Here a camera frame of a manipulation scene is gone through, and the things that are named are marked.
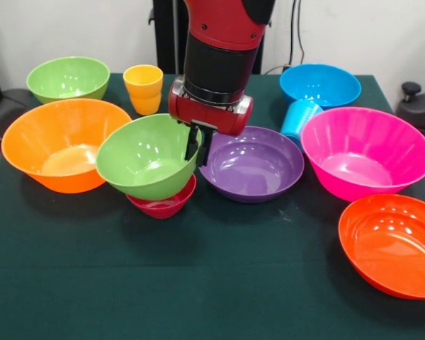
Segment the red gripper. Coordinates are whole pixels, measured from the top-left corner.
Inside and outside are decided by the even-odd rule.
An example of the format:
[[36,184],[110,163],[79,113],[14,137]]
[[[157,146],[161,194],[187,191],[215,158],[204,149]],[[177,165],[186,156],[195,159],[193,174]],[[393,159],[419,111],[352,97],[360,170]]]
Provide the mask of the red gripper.
[[230,106],[213,106],[197,101],[185,90],[183,76],[177,76],[169,92],[169,114],[173,119],[189,126],[185,160],[189,161],[198,149],[198,126],[212,129],[201,129],[203,134],[202,145],[198,149],[197,166],[206,166],[213,140],[214,130],[223,134],[237,136],[242,133],[251,115],[254,100],[243,95],[242,98]]

